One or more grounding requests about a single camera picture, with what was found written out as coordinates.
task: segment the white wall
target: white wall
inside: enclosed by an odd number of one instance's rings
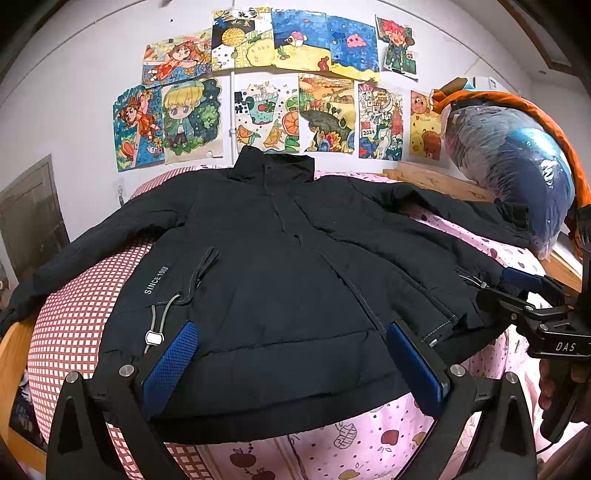
[[[0,190],[51,154],[64,222],[70,239],[75,239],[119,206],[115,181],[123,179],[129,195],[144,181],[172,168],[160,165],[117,172],[112,104],[125,89],[140,82],[147,43],[211,25],[212,7],[204,9],[205,3],[173,0],[163,7],[161,0],[71,0],[59,10],[23,49],[0,85]],[[272,0],[268,5],[321,8],[317,0],[299,0],[297,5]],[[229,6],[230,2],[215,4],[215,8]],[[513,92],[531,95],[531,81],[511,54],[449,0],[326,0],[322,10],[368,24],[378,14],[413,27],[420,80],[382,72],[386,87],[429,92],[456,76],[490,75]],[[383,58],[385,44],[380,43]],[[219,78],[226,155],[217,163],[230,165],[229,75]],[[405,117],[409,107],[407,96]],[[356,154],[314,156],[317,168],[325,170],[379,172],[393,166],[387,161],[360,160]],[[0,260],[10,270],[3,246]]]
[[[550,115],[574,146],[591,183],[591,99],[584,89],[532,84],[532,101]]]

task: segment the children's drawing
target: children's drawing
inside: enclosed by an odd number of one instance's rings
[[[330,71],[356,80],[379,81],[378,42],[371,25],[327,17],[332,64]]]
[[[142,84],[147,87],[189,80],[212,68],[212,30],[169,38],[146,46]]]
[[[271,18],[273,65],[308,72],[329,71],[331,38],[326,14],[274,8]]]
[[[314,132],[308,152],[353,153],[355,83],[300,74],[300,112]]]
[[[441,153],[441,115],[431,109],[427,95],[410,92],[411,119],[408,152],[415,157],[439,161]]]
[[[234,94],[238,151],[244,145],[274,153],[300,151],[297,85],[290,83],[295,82],[249,85]]]
[[[359,158],[402,160],[402,94],[359,84]]]
[[[189,80],[162,89],[166,163],[223,155],[216,79]]]
[[[265,67],[275,58],[269,7],[213,13],[213,70]]]
[[[137,86],[113,104],[117,170],[164,160],[160,89]]]
[[[417,80],[416,54],[408,49],[415,44],[413,29],[377,16],[375,20],[378,26],[378,37],[388,42],[384,68]]]

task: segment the bed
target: bed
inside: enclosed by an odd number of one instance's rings
[[[384,175],[348,173],[370,181],[410,181],[420,186],[449,193],[467,200],[492,200],[491,195],[474,185],[427,171],[409,164]],[[171,170],[143,184],[133,196],[158,186],[172,176],[204,167]],[[340,174],[317,172],[316,176]],[[458,236],[475,248],[494,257],[504,266],[530,273],[544,274],[544,269],[559,280],[580,290],[580,278],[559,260],[552,258],[543,265],[533,254],[516,247],[498,244],[432,215],[418,207],[407,212],[416,221]],[[45,455],[8,426],[8,415],[21,374],[28,365],[31,397],[41,434],[47,440],[53,410],[65,375],[79,371],[85,378],[92,376],[98,362],[98,347],[104,324],[126,279],[141,258],[150,250],[152,239],[136,238],[119,253],[103,260],[60,291],[51,295],[36,318],[13,325],[0,344],[0,384],[6,386],[0,394],[0,435],[13,455],[39,472],[45,471]],[[541,299],[533,300],[541,304]],[[526,397],[536,430],[538,448],[545,446],[539,435],[541,412],[537,407],[538,366],[525,353],[527,342],[508,329],[465,362],[473,375],[499,378],[504,371],[516,372],[526,387]],[[405,464],[425,438],[431,419],[417,408],[412,396],[405,395],[372,412],[339,424],[251,443],[208,446],[168,445],[176,461],[189,478],[196,479],[264,479],[268,478],[391,478]],[[444,478],[452,478],[459,467],[474,434],[477,418],[467,424]],[[569,426],[563,441],[574,436],[580,427]],[[115,449],[130,478],[141,478],[118,429],[109,426]],[[548,450],[548,458],[560,444]]]

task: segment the cabinet door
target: cabinet door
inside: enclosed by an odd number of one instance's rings
[[[18,281],[70,243],[53,182],[51,156],[0,193],[0,232]]]

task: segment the red checkered pillow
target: red checkered pillow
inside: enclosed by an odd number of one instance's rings
[[[199,166],[171,170],[144,183],[136,197],[166,180]],[[152,246],[137,238],[115,255],[89,268],[50,295],[37,317],[28,357],[31,398],[41,433],[49,440],[51,421],[64,377],[76,370],[92,377],[98,363],[100,337],[121,287]],[[109,425],[115,450],[130,478],[142,478],[119,429]],[[194,446],[168,444],[189,478],[212,480]]]

